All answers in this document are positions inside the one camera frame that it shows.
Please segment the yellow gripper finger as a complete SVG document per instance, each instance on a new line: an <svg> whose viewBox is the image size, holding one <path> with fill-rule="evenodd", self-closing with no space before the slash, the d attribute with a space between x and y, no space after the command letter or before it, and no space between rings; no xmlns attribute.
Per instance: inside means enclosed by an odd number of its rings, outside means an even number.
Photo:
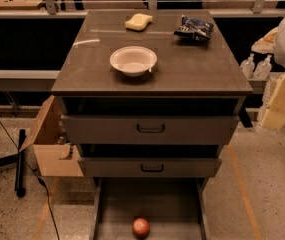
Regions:
<svg viewBox="0 0 285 240"><path fill-rule="evenodd" d="M252 45L251 50L260 54L272 54L277 32L277 27L270 30L266 35Z"/></svg>
<svg viewBox="0 0 285 240"><path fill-rule="evenodd" d="M260 126L270 131L279 131L285 124L285 73L276 80L272 95L266 103L266 110Z"/></svg>

